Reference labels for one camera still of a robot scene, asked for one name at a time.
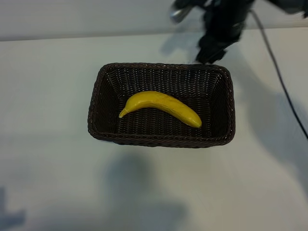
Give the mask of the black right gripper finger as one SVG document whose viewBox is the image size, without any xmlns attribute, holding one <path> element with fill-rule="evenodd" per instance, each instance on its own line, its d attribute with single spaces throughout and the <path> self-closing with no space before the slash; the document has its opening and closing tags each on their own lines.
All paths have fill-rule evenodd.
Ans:
<svg viewBox="0 0 308 231">
<path fill-rule="evenodd" d="M 221 60 L 227 52 L 226 48 L 227 48 L 227 46 L 212 46 L 210 48 L 211 55 L 210 55 L 210 58 L 209 58 L 209 63 L 213 64 L 216 61 Z"/>
<path fill-rule="evenodd" d="M 215 44 L 213 42 L 199 42 L 199 52 L 196 56 L 196 61 L 202 64 L 213 64 L 215 62 L 214 51 Z"/>
</svg>

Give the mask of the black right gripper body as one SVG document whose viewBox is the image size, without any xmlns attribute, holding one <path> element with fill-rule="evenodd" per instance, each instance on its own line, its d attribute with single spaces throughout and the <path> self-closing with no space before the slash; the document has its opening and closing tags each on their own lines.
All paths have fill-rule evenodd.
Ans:
<svg viewBox="0 0 308 231">
<path fill-rule="evenodd" d="M 204 10 L 205 35 L 199 40 L 201 51 L 222 50 L 239 40 L 248 15 L 247 0 L 212 0 Z"/>
</svg>

